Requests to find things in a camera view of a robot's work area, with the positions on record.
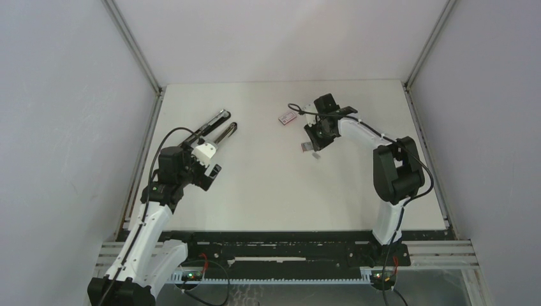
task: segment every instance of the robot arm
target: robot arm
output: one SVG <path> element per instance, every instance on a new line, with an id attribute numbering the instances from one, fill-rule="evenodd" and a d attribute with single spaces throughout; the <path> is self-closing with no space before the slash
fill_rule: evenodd
<path id="1" fill-rule="evenodd" d="M 307 115 L 308 124 L 304 130 L 315 151 L 323 150 L 335 138 L 342 136 L 373 149 L 374 188 L 382 202 L 372 233 L 379 249 L 400 241 L 399 225 L 404 204 L 424 185 L 424 174 L 416 161 L 419 154 L 413 139 L 404 137 L 392 142 L 358 120 L 354 108 L 340 108 L 331 94 L 319 97 L 299 113 Z M 402 163 L 397 167 L 395 161 Z"/>
<path id="2" fill-rule="evenodd" d="M 195 134 L 205 136 L 229 117 L 223 110 Z M 92 278 L 88 285 L 92 305 L 155 305 L 171 272 L 188 257 L 188 246 L 180 240 L 167 240 L 159 254 L 152 257 L 159 235 L 173 216 L 187 185 L 193 184 L 205 191 L 210 188 L 221 170 L 216 165 L 210 175 L 205 174 L 211 158 L 218 150 L 218 143 L 236 129 L 237 124 L 232 123 L 214 142 L 201 139 L 192 147 L 198 138 L 191 135 L 179 146 L 160 150 L 158 169 L 143 190 L 137 221 L 120 254 L 104 278 Z"/>

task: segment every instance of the small object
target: small object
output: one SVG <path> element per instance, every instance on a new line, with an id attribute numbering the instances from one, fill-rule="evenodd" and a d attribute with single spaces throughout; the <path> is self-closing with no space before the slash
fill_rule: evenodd
<path id="1" fill-rule="evenodd" d="M 278 117 L 278 120 L 282 122 L 283 125 L 288 124 L 289 122 L 293 121 L 295 118 L 297 118 L 297 115 L 293 112 L 287 112 L 283 114 L 282 116 Z"/>
<path id="2" fill-rule="evenodd" d="M 311 142 L 303 142 L 300 144 L 303 152 L 314 150 L 314 145 Z"/>

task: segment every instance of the black wire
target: black wire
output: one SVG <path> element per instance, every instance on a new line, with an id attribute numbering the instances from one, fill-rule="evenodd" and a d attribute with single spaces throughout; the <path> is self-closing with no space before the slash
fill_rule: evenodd
<path id="1" fill-rule="evenodd" d="M 383 138 L 384 140 L 387 140 L 388 142 L 397 145 L 400 149 L 406 151 L 406 153 L 408 153 L 408 156 L 411 156 L 416 162 L 418 162 L 421 165 L 421 167 L 423 167 L 423 169 L 425 169 L 426 173 L 428 174 L 428 177 L 430 178 L 430 186 L 428 187 L 428 189 L 423 193 L 412 196 L 411 198 L 406 200 L 404 205 L 402 205 L 402 209 L 400 211 L 400 217 L 398 219 L 398 224 L 397 224 L 396 229 L 394 230 L 394 233 L 392 234 L 392 237 L 390 239 L 389 247 L 387 248 L 387 255 L 385 257 L 385 261 L 383 262 L 383 268 L 382 268 L 382 291 L 383 291 L 383 300 L 385 301 L 385 305 L 389 306 L 389 303 L 387 301 L 387 295 L 385 294 L 385 267 L 387 266 L 387 260 L 389 260 L 389 254 L 390 254 L 390 249 L 391 249 L 390 244 L 394 241 L 394 239 L 396 237 L 396 234 L 397 234 L 398 230 L 400 229 L 400 225 L 402 225 L 402 220 L 403 220 L 403 217 L 404 217 L 404 208 L 406 207 L 406 205 L 409 204 L 411 201 L 413 201 L 415 199 L 419 199 L 420 197 L 429 194 L 434 189 L 434 177 L 432 176 L 432 173 L 430 172 L 429 168 L 417 156 L 413 155 L 408 149 L 406 149 L 400 143 L 396 142 L 393 139 L 390 139 L 389 137 L 386 137 L 385 135 L 378 132 L 375 128 L 371 127 L 370 125 L 366 124 L 365 122 L 360 121 L 358 118 L 355 118 L 355 117 L 349 116 L 349 115 L 340 115 L 340 114 L 336 114 L 336 113 L 305 112 L 304 110 L 302 110 L 300 108 L 299 105 L 296 105 L 294 103 L 289 103 L 288 108 L 293 110 L 294 112 L 299 113 L 299 115 L 308 114 L 308 115 L 318 116 L 319 118 L 321 118 L 321 117 L 335 117 L 335 118 L 348 118 L 348 119 L 355 120 L 360 125 L 364 126 L 368 130 L 370 130 L 372 133 L 374 133 L 376 136 L 379 136 L 379 137 Z M 404 300 L 402 295 L 400 295 L 399 293 L 398 293 L 398 295 L 402 298 L 404 303 L 407 305 L 406 300 Z"/>
<path id="2" fill-rule="evenodd" d="M 151 188 L 151 183 L 152 183 L 152 178 L 154 177 L 152 175 L 153 173 L 153 169 L 154 169 L 154 165 L 156 164 L 156 160 L 158 159 L 158 156 L 159 156 L 159 152 L 161 151 L 161 148 L 163 147 L 163 144 L 165 143 L 165 141 L 167 140 L 167 138 L 169 138 L 169 136 L 171 136 L 171 134 L 173 134 L 174 132 L 176 131 L 179 131 L 179 130 L 183 130 L 183 131 L 188 131 L 190 132 L 192 135 L 195 135 L 194 132 L 192 132 L 192 130 L 186 128 L 186 127 L 175 127 L 174 129 L 172 129 L 171 131 L 169 131 L 169 133 L 167 133 L 167 135 L 165 135 L 165 137 L 162 139 L 161 143 L 159 144 L 158 146 L 158 149 L 156 150 L 156 153 L 154 155 L 154 158 L 152 159 L 152 163 L 151 163 L 151 168 L 149 170 L 149 183 L 148 183 L 148 188 L 149 190 L 147 191 L 147 201 L 145 202 L 145 210 L 144 210 L 144 213 L 143 213 L 143 217 L 141 218 L 141 224 L 139 224 L 139 227 L 137 228 L 137 231 L 135 232 L 135 235 L 133 236 L 133 239 L 131 240 L 131 243 L 130 243 L 130 246 L 128 247 L 128 250 L 126 251 L 126 253 L 124 254 L 124 258 L 122 259 L 121 261 L 121 265 L 123 266 L 125 263 L 126 263 L 126 260 L 128 259 L 128 255 L 130 254 L 131 252 L 131 249 L 133 248 L 133 246 L 135 245 L 135 241 L 137 240 L 137 237 L 139 236 L 139 233 L 141 232 L 141 229 L 143 227 L 143 223 L 145 222 L 145 219 L 147 217 L 147 212 L 149 210 L 149 203 L 150 203 L 150 197 L 151 197 L 151 193 L 150 193 L 150 188 Z M 120 272 L 122 270 L 122 267 L 118 268 L 118 271 L 117 273 L 114 275 L 111 283 L 109 284 L 109 286 L 107 287 L 107 289 L 105 290 L 105 292 L 102 294 L 101 298 L 100 298 L 100 301 L 98 302 L 98 306 L 101 306 L 101 304 L 103 304 L 103 301 L 105 301 L 105 298 L 107 297 L 109 291 L 111 290 L 111 288 L 113 287 L 114 285 L 114 282 L 117 280 Z"/>
<path id="3" fill-rule="evenodd" d="M 398 296 L 400 296 L 400 298 L 402 299 L 402 302 L 404 302 L 404 305 L 409 306 L 409 305 L 408 305 L 408 302 L 406 302 L 406 299 L 400 294 L 400 292 L 398 292 L 398 290 L 393 289 L 393 291 L 394 291 Z"/>
<path id="4" fill-rule="evenodd" d="M 189 292 L 189 291 L 186 291 L 184 290 L 184 294 L 186 294 L 187 296 L 189 296 L 190 298 L 202 303 L 202 304 L 205 304 L 206 306 L 224 306 L 225 304 L 227 304 L 227 301 L 229 300 L 229 290 L 230 290 L 230 287 L 231 287 L 231 281 L 229 279 L 229 275 L 227 274 L 227 271 L 225 270 L 225 268 L 220 265 L 219 263 L 215 262 L 215 261 L 211 261 L 211 260 L 194 260 L 194 261 L 187 261 L 187 262 L 184 262 L 182 263 L 182 265 L 189 265 L 189 264 L 192 264 L 192 263 L 199 263 L 199 262 L 208 262 L 208 263 L 214 263 L 215 265 L 219 266 L 222 270 L 223 270 L 223 273 L 225 273 L 225 277 L 227 279 L 227 295 L 225 296 L 225 300 L 220 303 L 220 304 L 211 304 L 209 302 L 206 302 L 206 301 L 203 301 L 202 299 L 200 299 L 199 297 L 193 295 L 193 293 Z M 188 280 L 185 280 L 184 283 L 182 283 L 182 286 L 181 288 L 184 286 L 184 284 L 187 282 Z"/>
<path id="5" fill-rule="evenodd" d="M 115 273 L 115 276 L 113 276 L 113 280 L 111 281 L 109 286 L 107 286 L 107 289 L 105 290 L 105 292 L 101 295 L 100 301 L 98 302 L 98 306 L 103 305 L 103 302 L 105 301 L 105 298 L 109 294 L 109 291 L 111 291 L 111 288 L 113 288 L 113 285 L 115 284 L 115 281 L 117 280 L 117 277 L 120 274 L 120 271 L 122 271 L 122 267 L 118 268 L 117 273 Z"/>

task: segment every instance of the red wire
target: red wire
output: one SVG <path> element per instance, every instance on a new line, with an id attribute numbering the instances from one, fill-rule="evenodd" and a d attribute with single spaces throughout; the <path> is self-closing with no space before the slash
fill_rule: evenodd
<path id="1" fill-rule="evenodd" d="M 392 260 L 394 262 L 394 272 L 393 272 L 393 275 L 394 275 L 394 274 L 398 273 L 398 257 L 393 256 Z"/>
<path id="2" fill-rule="evenodd" d="M 207 259 L 207 255 L 205 255 L 205 253 L 199 254 L 199 257 L 205 258 L 205 265 L 203 266 L 203 271 L 201 271 L 201 273 L 205 273 L 209 267 L 209 260 Z"/>

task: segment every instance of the white table surface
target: white table surface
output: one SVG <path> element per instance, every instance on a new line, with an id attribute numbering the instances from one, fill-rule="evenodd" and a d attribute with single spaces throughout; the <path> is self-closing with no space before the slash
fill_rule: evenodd
<path id="1" fill-rule="evenodd" d="M 309 141 L 304 116 L 286 126 L 278 121 L 288 111 L 287 103 L 302 106 L 328 92 L 341 107 L 356 108 L 376 129 L 412 137 L 422 154 L 398 80 L 173 84 L 165 92 L 137 198 L 163 137 L 177 126 L 196 130 L 225 108 L 232 118 L 211 139 L 233 121 L 239 129 L 214 158 L 223 169 L 209 191 L 184 189 L 166 230 L 371 230 L 380 205 L 373 187 L 372 148 L 339 138 L 316 159 L 300 148 Z M 179 131 L 165 146 L 187 136 Z M 445 229 L 435 193 L 409 204 L 403 222 L 406 230 Z"/>

